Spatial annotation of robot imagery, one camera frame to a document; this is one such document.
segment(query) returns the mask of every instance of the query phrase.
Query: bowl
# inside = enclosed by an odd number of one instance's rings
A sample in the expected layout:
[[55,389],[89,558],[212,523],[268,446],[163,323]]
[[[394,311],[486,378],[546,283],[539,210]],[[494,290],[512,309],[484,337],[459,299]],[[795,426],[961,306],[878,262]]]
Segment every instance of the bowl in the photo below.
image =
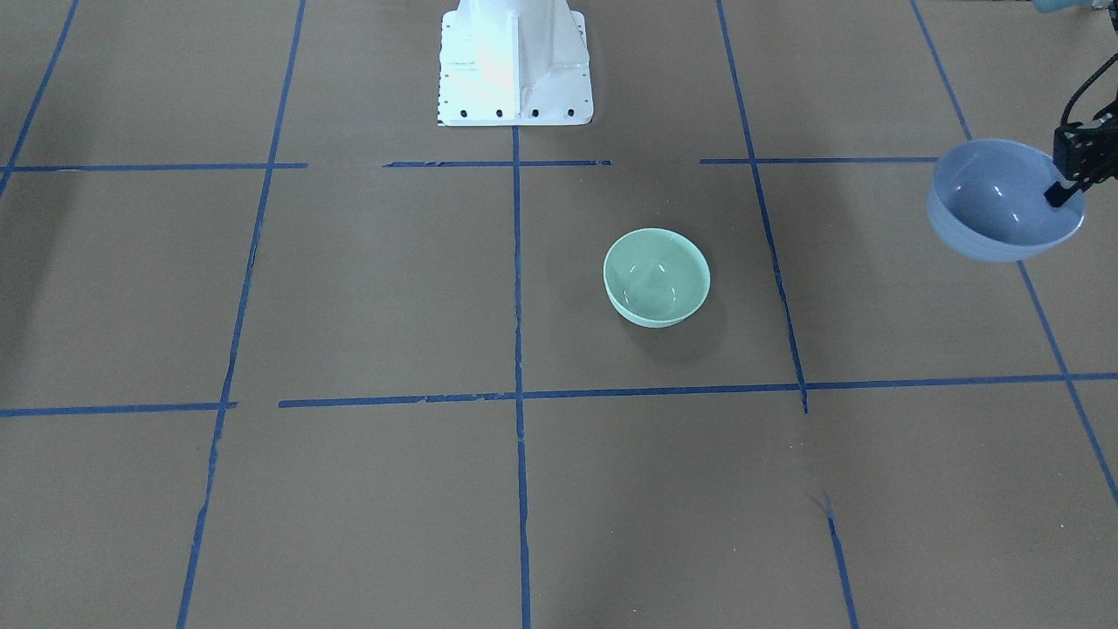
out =
[[646,227],[617,239],[601,267],[606,294],[622,317],[666,328],[691,316],[710,292],[710,266],[691,240]]
[[1044,198],[1060,177],[1052,158],[1010,140],[973,140],[944,153],[928,189],[928,220],[953,249],[983,261],[1032,257],[1071,237],[1087,203]]

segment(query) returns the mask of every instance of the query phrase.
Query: green cup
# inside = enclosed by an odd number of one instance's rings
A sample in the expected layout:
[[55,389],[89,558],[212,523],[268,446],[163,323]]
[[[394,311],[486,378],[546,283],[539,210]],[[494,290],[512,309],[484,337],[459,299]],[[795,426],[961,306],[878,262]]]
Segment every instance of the green cup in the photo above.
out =
[[710,292],[710,266],[691,240],[667,229],[629,231],[606,252],[606,294],[622,317],[666,328],[699,309]]

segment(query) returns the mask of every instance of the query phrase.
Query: blue grid line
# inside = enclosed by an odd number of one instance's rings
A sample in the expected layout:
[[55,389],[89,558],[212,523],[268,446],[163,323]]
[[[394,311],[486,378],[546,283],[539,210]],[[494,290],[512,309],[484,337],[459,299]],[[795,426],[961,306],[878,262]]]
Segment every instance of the blue grid line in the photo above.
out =
[[850,629],[858,629],[858,610],[854,608],[854,592],[850,587],[850,572],[846,571],[846,555],[842,552],[842,540],[839,539],[839,527],[835,525],[835,509],[831,497],[823,495],[827,508],[827,528],[831,530],[831,546],[835,552],[835,564],[839,566],[839,579],[842,581],[842,598],[846,602],[846,616]]
[[522,303],[521,298],[521,238],[520,238],[520,127],[512,127],[512,235],[513,235],[513,268],[515,269],[515,305],[517,344],[515,344],[515,378],[517,378],[517,479],[520,498],[520,613],[522,629],[532,627],[532,587],[529,570],[528,549],[528,465],[524,448],[524,372]]
[[523,161],[392,161],[381,168],[539,168],[570,165],[613,165],[610,159],[555,159]]
[[39,88],[35,92],[31,106],[27,109],[23,126],[20,127],[16,145],[11,149],[11,156],[8,158],[8,163],[3,168],[3,174],[0,175],[0,197],[3,197],[3,191],[8,188],[8,181],[11,179],[16,162],[19,160],[19,153],[23,150],[23,142],[27,141],[27,134],[31,131],[31,121],[35,120],[35,113],[39,111],[39,103],[42,102],[42,95],[47,92],[47,84],[50,83],[50,77],[55,74],[55,66],[58,65],[58,57],[61,56],[63,47],[66,46],[66,38],[69,36],[70,26],[74,23],[74,13],[77,12],[77,3],[78,0],[70,2],[69,11],[66,13],[66,22],[63,23],[63,31],[58,35],[55,51],[50,55],[50,63],[47,64],[47,70],[42,73],[42,80],[39,82]]
[[[236,402],[229,402],[233,409]],[[123,404],[115,407],[44,407],[37,409],[0,409],[0,418],[47,418],[59,416],[119,416],[125,413],[172,413],[179,411],[217,411],[219,402],[187,404]]]
[[[931,39],[931,32],[928,30],[927,23],[925,23],[923,16],[920,13],[920,8],[917,6],[916,0],[909,0],[909,4],[911,4],[912,12],[916,13],[916,19],[920,23],[920,30],[923,31],[925,40],[928,42],[931,56],[936,60],[936,67],[939,68],[939,76],[944,80],[944,87],[951,97],[951,104],[955,106],[955,113],[959,116],[959,124],[963,126],[963,133],[966,135],[967,140],[972,140],[973,136],[970,134],[970,127],[967,125],[967,120],[963,115],[963,107],[959,106],[959,101],[955,96],[955,88],[951,87],[951,82],[947,77],[944,64],[939,59],[939,53],[936,51],[936,44]],[[1079,399],[1079,392],[1076,390],[1076,379],[1073,379],[1068,371],[1068,365],[1063,360],[1063,354],[1060,352],[1059,344],[1055,342],[1055,335],[1052,334],[1052,327],[1049,326],[1048,316],[1045,316],[1044,313],[1044,306],[1041,304],[1040,296],[1036,294],[1036,288],[1033,286],[1033,280],[1029,276],[1029,269],[1025,267],[1025,263],[1017,260],[1017,268],[1021,270],[1021,277],[1025,282],[1029,296],[1033,302],[1033,307],[1036,309],[1036,316],[1040,318],[1041,326],[1044,328],[1044,335],[1048,337],[1052,355],[1055,358],[1055,362],[1060,366],[1060,373],[1068,387],[1068,393],[1071,395],[1071,401],[1076,407],[1076,412],[1079,414],[1079,421],[1083,427],[1083,432],[1087,433],[1087,440],[1091,446],[1091,450],[1095,452],[1095,459],[1098,461],[1099,469],[1102,471],[1102,478],[1106,480],[1107,487],[1110,489],[1110,497],[1114,499],[1115,505],[1118,505],[1118,484],[1115,483],[1110,465],[1107,463],[1101,446],[1099,446],[1099,440],[1095,435],[1095,428],[1091,426],[1091,420],[1087,417],[1087,411],[1083,410],[1083,404]]]
[[240,333],[245,323],[245,311],[248,307],[248,293],[252,288],[253,265],[256,263],[256,250],[260,241],[260,230],[264,225],[264,212],[267,209],[268,191],[272,187],[273,166],[276,163],[276,153],[280,150],[280,134],[283,131],[284,112],[287,108],[287,94],[291,92],[291,78],[295,70],[295,58],[299,53],[299,38],[303,29],[303,15],[306,10],[306,0],[299,1],[299,12],[295,16],[295,27],[291,39],[291,49],[287,53],[287,69],[284,75],[283,88],[280,92],[280,104],[276,107],[275,126],[272,131],[272,147],[268,151],[268,166],[264,170],[264,182],[260,185],[260,200],[256,208],[256,221],[253,226],[253,238],[248,247],[248,263],[245,265],[245,278],[240,287],[240,301],[237,305],[237,320],[233,328],[233,340],[229,344],[229,369],[226,372],[225,383],[221,385],[221,399],[217,410],[217,419],[214,422],[214,439],[210,442],[209,468],[206,474],[206,497],[202,506],[198,511],[198,521],[195,525],[193,541],[190,545],[190,561],[187,564],[187,576],[182,584],[182,600],[179,604],[179,617],[176,623],[177,629],[186,629],[187,616],[190,611],[190,595],[193,591],[195,575],[198,572],[198,556],[201,552],[202,535],[206,531],[206,516],[209,513],[210,496],[214,490],[214,476],[217,469],[218,441],[221,440],[221,432],[225,427],[226,411],[229,404],[229,393],[233,389],[233,375],[237,368],[237,352],[240,347]]
[[105,163],[105,164],[63,164],[63,165],[17,165],[12,172],[132,172],[162,170],[295,170],[309,168],[305,161],[286,161],[267,163]]
[[[892,381],[836,381],[808,382],[809,391],[859,391],[870,389],[917,389],[937,387],[988,387],[1005,384],[1058,383],[1073,381],[1118,381],[1118,373],[1092,374],[1031,374],[1017,377],[975,377],[966,379],[907,379]],[[577,398],[645,398],[660,395],[719,395],[742,393],[773,393],[799,391],[798,383],[711,385],[711,387],[664,387],[634,389],[574,389],[524,391],[524,400],[562,400]],[[453,402],[500,402],[515,400],[517,392],[503,393],[452,393],[443,395],[386,395],[381,398],[318,398],[305,400],[282,400],[280,409],[307,409],[328,407],[381,407],[392,404],[453,403]]]
[[837,158],[702,158],[701,165],[726,165],[746,163],[934,163],[934,156],[837,156]]
[[746,136],[746,150],[749,152],[749,165],[754,173],[754,188],[757,190],[757,203],[761,210],[761,221],[765,223],[765,238],[768,240],[769,252],[773,256],[773,275],[776,278],[776,287],[780,293],[780,303],[784,305],[784,318],[788,326],[788,346],[792,351],[792,362],[796,368],[796,382],[799,384],[800,401],[804,404],[804,412],[807,408],[807,387],[804,383],[804,368],[799,361],[799,349],[796,345],[796,330],[792,323],[792,308],[788,306],[788,295],[784,289],[784,278],[780,274],[780,257],[776,250],[776,239],[773,237],[773,225],[769,221],[768,207],[765,203],[765,188],[761,185],[761,172],[757,166],[757,152],[754,150],[754,136],[749,131],[749,115],[746,113],[746,99],[741,95],[741,83],[738,80],[738,64],[733,60],[733,46],[730,44],[730,29],[726,25],[726,8],[722,0],[718,2],[718,19],[722,26],[722,42],[726,45],[726,59],[730,65],[730,77],[733,79],[733,93],[738,98],[738,114],[741,116],[741,131]]

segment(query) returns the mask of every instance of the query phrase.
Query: light blue object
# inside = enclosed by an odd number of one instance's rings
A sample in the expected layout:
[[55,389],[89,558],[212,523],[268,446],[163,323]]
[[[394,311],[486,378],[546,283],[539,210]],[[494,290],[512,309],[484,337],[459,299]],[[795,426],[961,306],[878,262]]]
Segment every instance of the light blue object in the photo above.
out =
[[1076,192],[1054,208],[1044,190],[1058,178],[1052,159],[1010,140],[974,140],[936,162],[928,220],[955,250],[983,261],[1015,261],[1071,237],[1087,203]]
[[710,266],[699,247],[656,227],[618,238],[606,252],[601,274],[617,312],[645,328],[679,324],[710,292]]
[[1076,4],[1090,7],[1091,0],[1033,0],[1033,7],[1042,13],[1051,13],[1052,11],[1059,11],[1060,9],[1074,7]]

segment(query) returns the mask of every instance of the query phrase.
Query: white mounting plate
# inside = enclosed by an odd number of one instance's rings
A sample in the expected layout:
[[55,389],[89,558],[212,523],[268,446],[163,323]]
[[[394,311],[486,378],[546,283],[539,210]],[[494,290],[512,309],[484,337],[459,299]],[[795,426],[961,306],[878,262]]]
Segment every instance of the white mounting plate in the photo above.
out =
[[[439,55],[438,124],[446,126],[512,126],[586,124],[594,117],[589,64],[552,67],[542,79],[527,87],[520,112],[519,98],[502,94],[486,83],[476,64],[474,47],[457,29],[457,11],[443,16],[443,50]],[[571,11],[586,45],[586,18]]]

